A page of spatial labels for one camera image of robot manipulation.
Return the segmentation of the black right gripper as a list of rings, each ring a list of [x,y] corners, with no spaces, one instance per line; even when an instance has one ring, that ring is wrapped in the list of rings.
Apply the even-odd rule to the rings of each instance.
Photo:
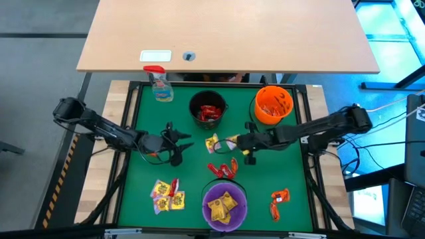
[[[237,148],[239,148],[244,155],[245,165],[255,165],[256,158],[254,152],[261,149],[272,148],[274,128],[259,132],[253,121],[246,122],[244,127],[248,130],[248,133],[237,137]]]

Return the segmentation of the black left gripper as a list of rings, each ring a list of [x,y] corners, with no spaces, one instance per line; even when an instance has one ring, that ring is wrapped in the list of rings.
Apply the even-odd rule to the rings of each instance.
[[[140,152],[143,159],[152,165],[162,165],[169,163],[171,166],[179,166],[182,163],[182,152],[194,143],[185,143],[177,145],[180,139],[190,138],[191,135],[187,133],[181,133],[180,131],[173,129],[173,124],[168,122],[165,129],[161,131],[160,135],[145,134],[141,136],[138,143],[138,151]],[[168,152],[169,157],[166,160],[162,160],[159,156],[162,152]],[[157,153],[158,162],[151,162],[144,156],[150,153]]]

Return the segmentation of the purple pumpkin bucket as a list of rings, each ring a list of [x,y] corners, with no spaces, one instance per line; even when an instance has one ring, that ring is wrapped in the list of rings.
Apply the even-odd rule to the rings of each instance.
[[[208,206],[210,201],[218,199],[225,192],[228,192],[230,196],[238,203],[229,212],[230,222],[228,224],[224,224],[219,221],[212,221],[212,210]],[[248,202],[246,190],[241,184],[231,179],[217,178],[205,185],[201,191],[201,196],[203,198],[203,217],[213,230],[218,232],[233,232],[236,229],[239,229],[240,226],[244,223],[248,214]]]

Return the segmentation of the orange pumpkin bucket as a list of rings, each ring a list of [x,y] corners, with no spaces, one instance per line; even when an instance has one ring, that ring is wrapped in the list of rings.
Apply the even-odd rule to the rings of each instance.
[[[265,114],[261,109],[263,105],[280,108],[283,115],[274,117]],[[248,117],[254,123],[277,126],[292,113],[293,109],[294,99],[289,90],[280,86],[265,86],[259,89],[251,99],[248,107]]]

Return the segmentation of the black halloween bucket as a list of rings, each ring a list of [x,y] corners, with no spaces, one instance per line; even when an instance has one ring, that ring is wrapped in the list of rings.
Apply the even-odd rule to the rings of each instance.
[[[221,117],[217,120],[208,118],[208,121],[200,121],[197,115],[203,105],[215,106],[216,111],[222,114]],[[214,129],[218,127],[227,109],[228,105],[225,99],[218,92],[212,90],[197,92],[189,101],[189,111],[193,121],[202,129]]]

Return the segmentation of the green table mat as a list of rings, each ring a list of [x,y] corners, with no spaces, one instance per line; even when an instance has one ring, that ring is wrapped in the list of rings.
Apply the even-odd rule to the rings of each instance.
[[[312,230],[307,187],[303,171],[302,153],[298,143],[283,151],[261,150],[255,153],[256,164],[245,165],[239,150],[230,151],[223,145],[218,153],[209,153],[205,139],[218,135],[219,139],[244,134],[244,124],[249,120],[248,107],[256,93],[254,88],[219,88],[228,109],[218,127],[200,128],[189,113],[189,101],[199,91],[197,87],[174,87],[172,102],[158,102],[151,88],[141,93],[136,128],[159,134],[168,122],[175,129],[190,134],[186,143],[194,143],[184,150],[183,162],[176,167],[170,164],[152,165],[138,152],[129,159],[126,183],[118,224],[120,226],[205,229],[207,223],[202,214],[201,191],[207,183],[216,179],[208,169],[212,163],[219,167],[229,164],[234,157],[238,161],[235,181],[247,193],[248,214],[241,228],[260,231]],[[170,183],[179,179],[179,188],[185,192],[185,208],[155,214],[150,193],[156,180]],[[290,200],[276,204],[280,220],[274,222],[270,213],[272,193],[288,189]]]

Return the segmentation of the clear spray bottle red trigger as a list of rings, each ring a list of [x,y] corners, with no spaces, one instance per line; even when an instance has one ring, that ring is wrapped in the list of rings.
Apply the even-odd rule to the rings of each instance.
[[[159,102],[173,101],[173,88],[167,79],[167,73],[162,66],[148,65],[143,70],[147,73],[155,99]]]

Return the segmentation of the white rectangular desk plate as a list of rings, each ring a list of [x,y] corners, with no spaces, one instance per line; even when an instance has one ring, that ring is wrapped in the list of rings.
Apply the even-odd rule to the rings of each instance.
[[[143,50],[141,51],[140,62],[170,62],[172,58],[171,50]]]

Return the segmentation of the light wooden desk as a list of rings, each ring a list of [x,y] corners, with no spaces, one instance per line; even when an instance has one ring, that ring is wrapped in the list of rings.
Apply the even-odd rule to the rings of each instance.
[[[77,70],[140,71],[143,50],[168,72],[379,72],[351,0],[100,0]]]

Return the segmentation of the black floor beam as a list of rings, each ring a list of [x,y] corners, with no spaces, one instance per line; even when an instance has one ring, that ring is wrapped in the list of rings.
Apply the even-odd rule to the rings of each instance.
[[[404,170],[405,164],[402,163],[372,173],[351,177],[350,179],[345,179],[345,188],[347,192],[353,192],[388,184],[391,179],[404,181]]]

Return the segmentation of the black hazard striped ramp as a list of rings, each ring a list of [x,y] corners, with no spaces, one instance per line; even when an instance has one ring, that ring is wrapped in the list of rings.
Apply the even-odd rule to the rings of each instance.
[[[94,140],[86,135],[64,138],[57,155],[35,228],[72,226],[86,178],[86,163]]]

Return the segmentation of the black desk foot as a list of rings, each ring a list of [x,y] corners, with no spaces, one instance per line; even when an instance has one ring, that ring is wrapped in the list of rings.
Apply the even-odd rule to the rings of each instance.
[[[400,91],[421,91],[425,90],[425,83],[417,84],[416,82],[425,77],[425,65],[421,66],[407,77],[397,83],[388,82],[362,82],[360,89],[362,90],[400,90]]]

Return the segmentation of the grey laptop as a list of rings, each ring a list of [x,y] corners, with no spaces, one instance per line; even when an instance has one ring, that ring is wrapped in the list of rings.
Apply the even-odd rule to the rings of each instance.
[[[407,110],[404,178],[413,188],[402,227],[414,239],[425,239],[425,96],[409,95]]]

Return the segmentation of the black furniture leg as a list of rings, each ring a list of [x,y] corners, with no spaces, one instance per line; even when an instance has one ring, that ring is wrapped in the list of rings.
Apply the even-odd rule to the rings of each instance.
[[[3,141],[0,141],[0,152],[11,152],[17,155],[22,155],[25,150],[21,149],[19,147],[16,147],[14,145],[11,145],[9,143],[5,143]]]

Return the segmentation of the black aluminium table frame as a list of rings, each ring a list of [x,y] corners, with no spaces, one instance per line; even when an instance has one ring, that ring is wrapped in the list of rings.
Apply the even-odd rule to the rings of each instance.
[[[114,123],[128,125],[137,129],[135,125],[137,123],[137,115],[140,107],[140,98],[141,93],[145,87],[149,87],[146,82],[126,82],[119,80],[112,82],[102,115]],[[199,92],[203,90],[213,90],[218,92],[219,88],[254,88],[256,91],[258,90],[258,86],[256,84],[209,84],[206,82],[175,82],[173,87],[197,87]],[[305,174],[309,171],[309,165],[306,159],[306,150],[304,144],[298,144],[301,148],[303,171],[305,176]],[[107,165],[108,169],[111,171],[112,176],[117,176],[120,169],[124,170],[121,186],[113,196],[112,201],[103,211],[100,217],[101,222],[109,222],[118,228],[141,228],[143,234],[182,234],[205,237],[207,239],[224,239],[226,236],[225,232],[218,232],[213,230],[208,224],[207,228],[205,229],[120,226],[118,224],[120,208],[122,205],[124,186],[128,173],[129,159],[133,152],[114,153],[112,151],[107,151],[103,153],[97,153],[90,164],[88,174],[86,176],[86,181],[84,183],[84,189],[87,191],[94,188],[94,181],[97,176],[96,167],[102,163]],[[325,227],[323,225],[324,217],[321,213],[321,206],[319,201],[315,197],[306,179],[305,182],[313,228],[309,232],[301,233],[325,234],[328,238],[343,238],[345,236],[343,231],[338,231],[334,226]],[[288,236],[289,232],[298,232],[243,230],[241,226],[239,229],[236,229],[232,232],[233,236],[271,236],[284,238]]]

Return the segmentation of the silver frame bracket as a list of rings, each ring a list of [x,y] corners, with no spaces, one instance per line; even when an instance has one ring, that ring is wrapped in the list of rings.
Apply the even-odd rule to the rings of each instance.
[[[325,234],[289,232],[287,238],[291,239],[327,239]]]
[[[130,235],[130,234],[141,234],[141,228],[110,228],[105,229],[104,239],[116,239],[117,236]]]

